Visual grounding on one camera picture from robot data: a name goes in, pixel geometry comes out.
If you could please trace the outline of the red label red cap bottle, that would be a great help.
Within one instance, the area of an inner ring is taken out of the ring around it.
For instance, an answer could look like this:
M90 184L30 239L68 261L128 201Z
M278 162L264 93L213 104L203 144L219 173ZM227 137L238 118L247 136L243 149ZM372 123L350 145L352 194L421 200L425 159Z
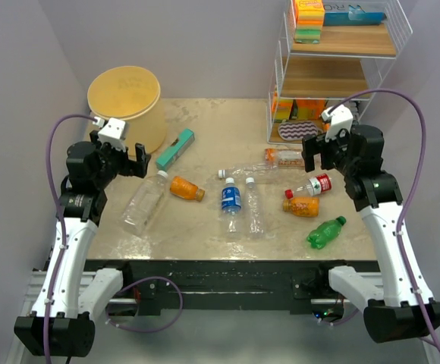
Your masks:
M319 174L309 178L306 183L294 189L284 192L287 199L298 196L318 196L332 189L332 179L327 174Z

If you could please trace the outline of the green plastic bottle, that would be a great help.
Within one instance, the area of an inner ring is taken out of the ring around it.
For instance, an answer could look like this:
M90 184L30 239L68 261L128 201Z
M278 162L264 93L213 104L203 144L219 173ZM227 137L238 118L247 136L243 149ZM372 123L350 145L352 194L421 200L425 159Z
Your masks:
M306 241L312 249L324 249L340 235L346 222L344 216L325 221L307 235Z

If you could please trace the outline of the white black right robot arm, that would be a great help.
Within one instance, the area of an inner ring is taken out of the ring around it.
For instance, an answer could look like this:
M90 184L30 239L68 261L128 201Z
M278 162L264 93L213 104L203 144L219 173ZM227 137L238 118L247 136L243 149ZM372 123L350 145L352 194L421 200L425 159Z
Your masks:
M402 216L401 190L382 169L383 147L383 133L366 125L303 140L306 171L314 170L319 155L323 169L342 174L346 193L370 232L382 276L377 287L346 263L327 264L315 279L316 291L325 298L336 293L348 298L376 343L425 337L440 326L440 302L418 268Z

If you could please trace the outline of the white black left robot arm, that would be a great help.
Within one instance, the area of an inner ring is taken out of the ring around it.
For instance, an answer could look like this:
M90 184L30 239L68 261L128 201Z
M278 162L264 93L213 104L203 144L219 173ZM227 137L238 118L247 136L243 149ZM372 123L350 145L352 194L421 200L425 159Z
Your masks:
M134 279L125 266L101 268L82 284L86 258L107 203L105 188L118 176L146 176L151 159L141 144L136 158L98 139L67 150L68 175L61 182L60 213L45 280L30 313L19 316L14 333L34 356L85 357L96 320L115 295L127 297Z

